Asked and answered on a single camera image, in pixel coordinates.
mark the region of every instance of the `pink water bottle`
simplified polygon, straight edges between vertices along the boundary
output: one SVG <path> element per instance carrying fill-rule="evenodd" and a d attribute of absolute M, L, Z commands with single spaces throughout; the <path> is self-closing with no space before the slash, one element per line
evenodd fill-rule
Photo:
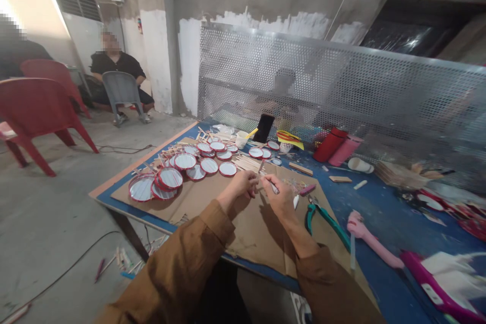
<path fill-rule="evenodd" d="M 333 166 L 339 167 L 346 159 L 353 154 L 353 152 L 359 147 L 363 139 L 348 134 L 346 140 L 334 152 L 333 156 L 329 159 L 329 163 Z"/>

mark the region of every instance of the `gray plastic chair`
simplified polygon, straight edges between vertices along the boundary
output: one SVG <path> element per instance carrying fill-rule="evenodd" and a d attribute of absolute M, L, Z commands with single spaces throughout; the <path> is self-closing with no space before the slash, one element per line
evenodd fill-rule
<path fill-rule="evenodd" d="M 120 127 L 120 120 L 116 106 L 117 104 L 125 103 L 134 104 L 140 121 L 147 124 L 145 121 L 145 113 L 142 109 L 142 103 L 140 102 L 140 96 L 138 95 L 137 82 L 132 75 L 125 72 L 109 71 L 102 75 L 102 80 L 108 98 L 110 99 L 117 127 Z"/>

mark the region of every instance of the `person's shoe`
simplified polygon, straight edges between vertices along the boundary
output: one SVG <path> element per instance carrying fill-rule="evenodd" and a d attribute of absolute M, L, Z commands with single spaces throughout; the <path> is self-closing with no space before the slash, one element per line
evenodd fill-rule
<path fill-rule="evenodd" d="M 148 113 L 145 113 L 144 120 L 145 120 L 146 123 L 151 123 L 152 117 Z"/>
<path fill-rule="evenodd" d="M 116 119 L 119 119 L 119 124 L 122 124 L 123 122 L 126 122 L 128 120 L 128 116 L 125 113 L 118 114 L 115 117 L 115 120 L 113 121 L 113 125 L 117 125 L 118 124 Z"/>

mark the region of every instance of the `concrete floor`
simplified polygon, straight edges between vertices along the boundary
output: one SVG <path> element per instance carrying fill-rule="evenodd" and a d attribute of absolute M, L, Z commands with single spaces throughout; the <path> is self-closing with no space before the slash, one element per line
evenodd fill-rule
<path fill-rule="evenodd" d="M 141 124 L 136 113 L 125 111 L 130 121 L 120 129 L 112 115 L 92 111 L 92 120 L 81 117 L 97 145 L 143 148 L 158 146 L 191 124 L 189 118 L 153 113 L 153 122 Z M 57 177 L 43 174 L 30 163 L 24 169 L 0 145 L 0 321 L 39 294 L 64 273 L 103 234 L 117 230 L 105 211 L 88 193 L 153 148 L 135 154 L 92 153 L 75 138 L 66 147 L 54 134 L 36 138 L 35 145 Z M 146 242 L 143 225 L 132 222 Z M 161 234 L 149 228 L 150 239 Z M 93 283 L 102 258 L 111 259 L 117 246 L 125 247 L 138 262 L 120 234 L 110 234 L 94 246 L 62 279 L 34 301 L 18 322 L 92 322 L 105 303 L 114 301 L 129 280 L 110 266 Z M 243 270 L 238 286 L 254 323 L 295 323 L 289 292 Z"/>

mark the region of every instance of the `brown sleeve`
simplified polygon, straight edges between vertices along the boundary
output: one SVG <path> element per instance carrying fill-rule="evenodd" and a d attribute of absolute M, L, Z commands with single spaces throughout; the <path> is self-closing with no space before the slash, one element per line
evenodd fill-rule
<path fill-rule="evenodd" d="M 328 247 L 298 259 L 297 278 L 313 323 L 386 323 L 349 273 L 334 261 Z"/>
<path fill-rule="evenodd" d="M 180 226 L 98 323 L 187 322 L 234 225 L 217 200 Z"/>

